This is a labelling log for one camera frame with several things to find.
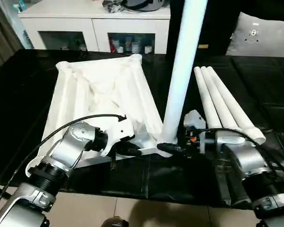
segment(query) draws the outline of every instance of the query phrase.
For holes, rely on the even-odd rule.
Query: white cabinet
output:
[[[108,13],[102,0],[43,0],[18,16],[35,49],[166,53],[169,6]]]

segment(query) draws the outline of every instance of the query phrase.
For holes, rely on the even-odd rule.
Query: white fabric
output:
[[[65,123],[83,116],[119,114],[126,115],[134,125],[136,137],[131,142],[146,148],[144,154],[150,153],[150,150],[153,153],[163,124],[140,60],[140,55],[132,55],[98,61],[59,62],[56,65],[59,71],[58,79],[43,138]],[[104,131],[110,128],[117,118],[101,117],[85,121]],[[41,160],[38,157],[43,157],[64,132],[65,130],[57,133],[45,143],[30,164],[38,164]],[[82,159],[98,156],[98,152],[84,152]]]

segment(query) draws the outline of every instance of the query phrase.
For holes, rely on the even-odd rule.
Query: white foam roller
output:
[[[203,75],[199,67],[194,68],[195,79],[197,81],[206,122],[208,128],[221,128],[221,122],[218,117],[217,111],[213,105],[212,98],[210,97],[209,91],[207,89],[206,83],[204,81]]]
[[[218,74],[213,70],[212,67],[208,67],[207,70],[210,73],[211,78],[219,90],[224,102],[226,103],[231,115],[241,130],[254,139],[257,143],[264,143],[266,140],[265,136],[261,130],[255,127],[255,125],[251,122],[239,103],[219,78]]]
[[[226,103],[224,102],[218,88],[214,84],[212,77],[208,71],[208,69],[203,66],[201,68],[201,72],[206,83],[209,94],[213,100],[213,104],[215,109],[217,110],[218,116],[221,120],[222,126],[228,129],[239,129],[236,121],[231,115]]]

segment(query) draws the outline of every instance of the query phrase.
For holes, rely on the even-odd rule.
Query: tile floor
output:
[[[113,216],[127,220],[129,227],[255,227],[258,223],[249,210],[70,193],[59,193],[46,216],[52,227],[100,227]]]

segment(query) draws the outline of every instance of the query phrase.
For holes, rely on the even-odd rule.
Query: curtain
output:
[[[22,48],[21,42],[0,8],[0,65]]]

